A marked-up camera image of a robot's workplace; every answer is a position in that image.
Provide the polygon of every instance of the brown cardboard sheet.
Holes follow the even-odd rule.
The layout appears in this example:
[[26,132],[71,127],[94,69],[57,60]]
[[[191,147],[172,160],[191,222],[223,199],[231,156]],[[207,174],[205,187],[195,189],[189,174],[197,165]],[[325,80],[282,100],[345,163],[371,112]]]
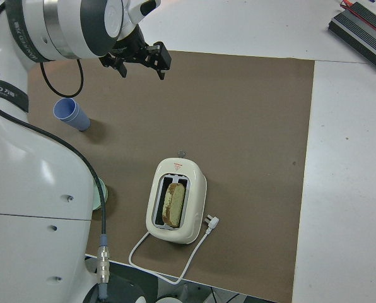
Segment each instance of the brown cardboard sheet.
[[[82,61],[85,88],[76,100],[91,119],[85,132],[54,118],[58,97],[35,68],[30,121],[68,140],[105,181],[114,261],[127,263],[146,232],[158,163],[183,150],[208,180],[204,215],[220,218],[186,278],[289,303],[314,62],[186,52],[172,52],[172,58],[164,81],[142,66],[128,64],[122,79],[98,60]],[[46,69],[60,91],[77,89],[75,62],[48,63]],[[90,254],[97,253],[100,215],[93,214]],[[149,237],[134,261],[178,276],[195,243]]]

